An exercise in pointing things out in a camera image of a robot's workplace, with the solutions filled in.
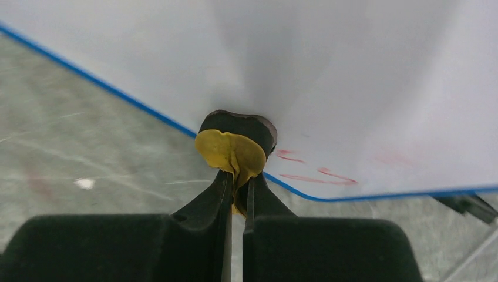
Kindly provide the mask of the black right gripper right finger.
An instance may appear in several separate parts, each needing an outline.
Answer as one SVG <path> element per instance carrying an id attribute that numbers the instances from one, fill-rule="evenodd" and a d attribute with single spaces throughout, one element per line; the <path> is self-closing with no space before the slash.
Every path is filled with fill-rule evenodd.
<path id="1" fill-rule="evenodd" d="M 300 217 L 265 177 L 241 188 L 244 281 L 422 281 L 410 241 L 383 219 Z"/>

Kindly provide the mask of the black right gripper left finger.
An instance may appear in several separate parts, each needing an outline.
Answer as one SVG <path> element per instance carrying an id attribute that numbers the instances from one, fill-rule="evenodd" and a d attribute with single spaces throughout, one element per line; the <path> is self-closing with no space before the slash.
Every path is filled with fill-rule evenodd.
<path id="1" fill-rule="evenodd" d="M 227 281 L 233 177 L 173 214 L 36 216 L 1 255 L 2 281 Z"/>

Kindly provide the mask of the yellow black whiteboard eraser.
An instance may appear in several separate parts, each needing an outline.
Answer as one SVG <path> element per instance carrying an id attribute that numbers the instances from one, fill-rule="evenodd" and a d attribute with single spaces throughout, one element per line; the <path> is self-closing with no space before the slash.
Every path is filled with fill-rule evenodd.
<path id="1" fill-rule="evenodd" d="M 195 147 L 210 167 L 232 174 L 233 208 L 244 217 L 242 187 L 262 173 L 277 140 L 276 127 L 260 115 L 215 110 L 200 126 Z"/>

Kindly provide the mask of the blue framed whiteboard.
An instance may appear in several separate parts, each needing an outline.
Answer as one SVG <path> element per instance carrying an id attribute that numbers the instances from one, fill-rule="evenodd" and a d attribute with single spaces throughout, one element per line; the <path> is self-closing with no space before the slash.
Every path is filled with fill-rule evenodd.
<path id="1" fill-rule="evenodd" d="M 496 1 L 2 1 L 1 31 L 188 134 L 266 117 L 307 199 L 497 190 Z"/>

